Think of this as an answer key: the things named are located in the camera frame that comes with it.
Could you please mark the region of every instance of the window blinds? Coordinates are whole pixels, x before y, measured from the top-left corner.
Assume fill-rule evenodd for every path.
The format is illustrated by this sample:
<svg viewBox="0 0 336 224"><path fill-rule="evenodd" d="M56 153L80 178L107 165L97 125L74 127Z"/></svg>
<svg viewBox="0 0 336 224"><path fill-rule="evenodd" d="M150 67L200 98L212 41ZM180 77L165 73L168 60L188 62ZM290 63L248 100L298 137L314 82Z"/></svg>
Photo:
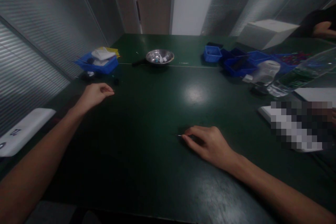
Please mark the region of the window blinds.
<svg viewBox="0 0 336 224"><path fill-rule="evenodd" d="M70 82L0 23L0 136Z"/></svg>
<svg viewBox="0 0 336 224"><path fill-rule="evenodd" d="M71 61L107 46L86 0L0 0L0 16L70 78Z"/></svg>

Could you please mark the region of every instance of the white box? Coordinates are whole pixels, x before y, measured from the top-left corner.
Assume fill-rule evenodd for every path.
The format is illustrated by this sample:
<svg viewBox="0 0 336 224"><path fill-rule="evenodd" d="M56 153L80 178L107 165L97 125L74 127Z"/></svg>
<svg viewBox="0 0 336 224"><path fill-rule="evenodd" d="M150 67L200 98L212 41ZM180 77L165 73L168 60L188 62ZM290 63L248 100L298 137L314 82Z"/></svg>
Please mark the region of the white box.
<svg viewBox="0 0 336 224"><path fill-rule="evenodd" d="M261 51L282 43L298 27L272 19L251 22L244 27L237 42Z"/></svg>

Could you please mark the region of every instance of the yellow item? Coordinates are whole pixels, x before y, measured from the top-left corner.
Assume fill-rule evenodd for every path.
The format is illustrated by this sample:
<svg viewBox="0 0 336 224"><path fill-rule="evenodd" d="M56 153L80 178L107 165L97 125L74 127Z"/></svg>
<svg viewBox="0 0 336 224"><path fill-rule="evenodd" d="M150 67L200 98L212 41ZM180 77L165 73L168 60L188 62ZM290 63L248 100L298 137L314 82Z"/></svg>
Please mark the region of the yellow item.
<svg viewBox="0 0 336 224"><path fill-rule="evenodd" d="M105 48L106 48L107 51L109 51L111 53L115 53L117 58L120 58L118 49L109 48L109 47L105 47ZM104 47L99 47L99 48L97 48L97 50L104 50Z"/></svg>

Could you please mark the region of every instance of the plastic water bottle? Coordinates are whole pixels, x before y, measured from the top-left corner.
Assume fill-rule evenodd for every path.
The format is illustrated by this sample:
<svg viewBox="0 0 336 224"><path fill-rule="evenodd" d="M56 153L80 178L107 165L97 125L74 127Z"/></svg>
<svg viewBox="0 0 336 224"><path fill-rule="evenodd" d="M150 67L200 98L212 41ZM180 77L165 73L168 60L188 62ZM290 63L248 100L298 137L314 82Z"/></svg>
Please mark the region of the plastic water bottle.
<svg viewBox="0 0 336 224"><path fill-rule="evenodd" d="M276 97L285 96L336 67L336 47L316 54L267 87Z"/></svg>

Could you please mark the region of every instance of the white container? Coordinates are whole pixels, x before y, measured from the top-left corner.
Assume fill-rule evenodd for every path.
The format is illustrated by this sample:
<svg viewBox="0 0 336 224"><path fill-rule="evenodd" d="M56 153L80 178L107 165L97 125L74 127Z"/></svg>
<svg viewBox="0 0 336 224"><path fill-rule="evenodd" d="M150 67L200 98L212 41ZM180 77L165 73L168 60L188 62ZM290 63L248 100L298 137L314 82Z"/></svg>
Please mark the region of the white container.
<svg viewBox="0 0 336 224"><path fill-rule="evenodd" d="M36 108L0 138L0 157L13 156L56 113L50 108Z"/></svg>
<svg viewBox="0 0 336 224"><path fill-rule="evenodd" d="M237 42L261 51L281 44L298 27L272 19L251 22L244 27Z"/></svg>

